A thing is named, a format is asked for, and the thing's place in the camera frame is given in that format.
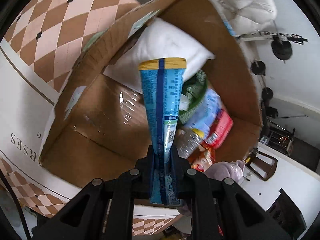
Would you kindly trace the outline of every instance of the white pillow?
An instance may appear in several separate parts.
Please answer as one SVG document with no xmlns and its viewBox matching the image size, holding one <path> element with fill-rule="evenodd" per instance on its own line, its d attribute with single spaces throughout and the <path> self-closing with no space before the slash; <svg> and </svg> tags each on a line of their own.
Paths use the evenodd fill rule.
<svg viewBox="0 0 320 240">
<path fill-rule="evenodd" d="M 166 57 L 186 59 L 187 69 L 183 74 L 185 82 L 195 75 L 208 59 L 214 59 L 214 54 L 189 34 L 156 18 L 143 31 L 136 44 L 123 54 L 116 64 L 108 65 L 103 74 L 142 94 L 139 64 L 146 60 Z"/>
</svg>

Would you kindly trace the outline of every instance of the brown cardboard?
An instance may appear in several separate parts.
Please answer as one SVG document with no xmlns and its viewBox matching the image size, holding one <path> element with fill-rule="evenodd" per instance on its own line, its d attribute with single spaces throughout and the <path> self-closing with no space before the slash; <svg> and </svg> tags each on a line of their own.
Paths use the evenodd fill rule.
<svg viewBox="0 0 320 240">
<path fill-rule="evenodd" d="M 117 178 L 146 155 L 150 138 L 141 96 L 101 72 L 126 45 L 132 25 L 157 10 L 161 10 L 159 17 L 216 55 L 203 70 L 234 121 L 216 151 L 216 160 L 242 159 L 257 141 L 261 120 L 255 87 L 241 49 L 212 4 L 208 0 L 153 0 L 118 19 L 77 60 L 55 106 L 55 119 L 40 155 L 41 165 L 50 172 L 83 187 L 96 177 Z M 80 86 L 86 88 L 64 120 L 71 96 Z M 127 106 L 120 102 L 121 93 Z M 134 105 L 128 102 L 130 98 L 135 98 Z M 124 112 L 128 106 L 132 110 Z"/>
</svg>

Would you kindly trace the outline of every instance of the barcode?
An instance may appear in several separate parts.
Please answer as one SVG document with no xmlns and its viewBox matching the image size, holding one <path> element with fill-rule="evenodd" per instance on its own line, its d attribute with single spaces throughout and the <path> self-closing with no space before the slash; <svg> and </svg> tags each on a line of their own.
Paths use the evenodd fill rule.
<svg viewBox="0 0 320 240">
<path fill-rule="evenodd" d="M 174 131 L 170 131 L 169 132 L 169 139 L 168 139 L 168 143 L 173 141 L 173 136 L 174 136 Z"/>
</svg>

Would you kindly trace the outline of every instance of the metal screw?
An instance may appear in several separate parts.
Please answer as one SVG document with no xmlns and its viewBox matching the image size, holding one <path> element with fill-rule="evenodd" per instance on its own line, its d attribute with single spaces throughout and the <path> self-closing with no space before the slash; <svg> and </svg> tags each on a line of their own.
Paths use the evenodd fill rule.
<svg viewBox="0 0 320 240">
<path fill-rule="evenodd" d="M 131 174 L 132 176 L 138 175 L 139 172 L 140 172 L 140 171 L 137 170 L 137 169 L 132 169 L 132 170 L 130 170 L 130 174 Z"/>
<path fill-rule="evenodd" d="M 224 183 L 228 185 L 232 185 L 235 181 L 231 178 L 225 178 Z"/>
<path fill-rule="evenodd" d="M 92 185 L 94 185 L 94 186 L 99 186 L 101 184 L 102 184 L 102 179 L 94 179 L 92 181 Z"/>
<path fill-rule="evenodd" d="M 197 171 L 195 169 L 187 169 L 187 173 L 189 175 L 195 175 L 197 173 Z"/>
</svg>

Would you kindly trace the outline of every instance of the blue tube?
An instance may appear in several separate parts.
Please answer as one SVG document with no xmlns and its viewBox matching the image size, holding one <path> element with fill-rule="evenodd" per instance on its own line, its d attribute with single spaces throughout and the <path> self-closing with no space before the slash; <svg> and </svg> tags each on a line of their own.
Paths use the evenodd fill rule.
<svg viewBox="0 0 320 240">
<path fill-rule="evenodd" d="M 172 189 L 170 149 L 179 115 L 184 58 L 161 58 L 139 66 L 153 150 L 155 173 L 151 203 L 180 205 Z"/>
</svg>

